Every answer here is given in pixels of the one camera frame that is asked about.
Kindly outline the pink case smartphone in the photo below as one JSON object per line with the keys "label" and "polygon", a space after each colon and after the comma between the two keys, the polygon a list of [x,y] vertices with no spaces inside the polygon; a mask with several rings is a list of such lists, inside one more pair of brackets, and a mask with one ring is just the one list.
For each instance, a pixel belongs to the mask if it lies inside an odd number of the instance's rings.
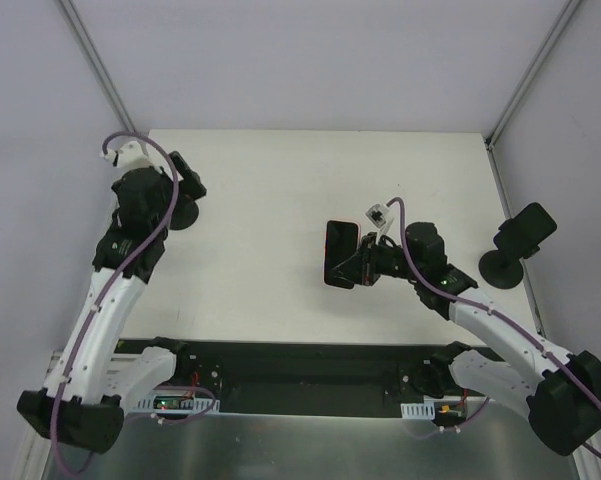
{"label": "pink case smartphone", "polygon": [[326,224],[323,281],[327,286],[351,290],[355,283],[337,272],[337,267],[357,251],[360,227],[357,223],[329,220]]}

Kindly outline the black round-base phone stand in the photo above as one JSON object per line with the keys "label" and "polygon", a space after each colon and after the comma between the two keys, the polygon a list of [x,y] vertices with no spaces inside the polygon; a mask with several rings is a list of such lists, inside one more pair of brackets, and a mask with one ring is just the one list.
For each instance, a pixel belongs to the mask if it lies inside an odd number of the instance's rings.
{"label": "black round-base phone stand", "polygon": [[491,250],[479,260],[479,273],[485,282],[501,290],[510,290],[518,286],[524,278],[522,260],[527,260],[538,253],[539,247],[533,249],[520,259],[509,259],[500,250]]}

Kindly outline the black case smartphone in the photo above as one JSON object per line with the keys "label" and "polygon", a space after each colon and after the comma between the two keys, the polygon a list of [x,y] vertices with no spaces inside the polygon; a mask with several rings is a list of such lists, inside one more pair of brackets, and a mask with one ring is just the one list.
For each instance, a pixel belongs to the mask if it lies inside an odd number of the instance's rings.
{"label": "black case smartphone", "polygon": [[528,259],[557,230],[557,223],[538,202],[532,202],[498,229],[493,242],[510,259]]}

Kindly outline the black gooseneck phone stand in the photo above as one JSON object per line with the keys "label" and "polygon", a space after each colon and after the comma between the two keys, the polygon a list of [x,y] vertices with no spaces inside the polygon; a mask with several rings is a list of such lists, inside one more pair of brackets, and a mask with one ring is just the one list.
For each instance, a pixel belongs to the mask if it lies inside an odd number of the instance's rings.
{"label": "black gooseneck phone stand", "polygon": [[199,207],[197,202],[187,196],[180,197],[172,212],[169,229],[173,231],[186,230],[197,221],[198,217]]}

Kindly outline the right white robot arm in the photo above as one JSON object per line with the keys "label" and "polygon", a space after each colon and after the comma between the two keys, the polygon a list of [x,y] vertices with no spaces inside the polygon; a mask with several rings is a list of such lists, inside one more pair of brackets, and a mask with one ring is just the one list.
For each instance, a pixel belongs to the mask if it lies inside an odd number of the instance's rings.
{"label": "right white robot arm", "polygon": [[400,245],[379,232],[365,236],[352,222],[326,226],[324,281],[351,289],[387,276],[409,282],[419,300],[470,332],[496,355],[454,342],[424,374],[424,394],[440,398],[459,388],[479,392],[528,421],[553,452],[568,456],[601,430],[601,361],[573,354],[500,312],[470,276],[448,262],[434,224],[416,222]]}

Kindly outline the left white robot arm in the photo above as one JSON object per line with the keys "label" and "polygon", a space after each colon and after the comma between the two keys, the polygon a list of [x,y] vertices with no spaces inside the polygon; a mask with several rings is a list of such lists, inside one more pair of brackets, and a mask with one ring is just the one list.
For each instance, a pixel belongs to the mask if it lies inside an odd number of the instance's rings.
{"label": "left white robot arm", "polygon": [[170,231],[198,218],[207,190],[177,151],[169,158],[180,179],[141,156],[114,156],[127,170],[112,185],[117,206],[96,247],[88,294],[65,351],[38,390],[20,394],[16,409],[43,438],[104,454],[131,410],[158,385],[191,381],[190,349],[180,340],[152,339],[133,363],[108,373],[127,318],[165,252]]}

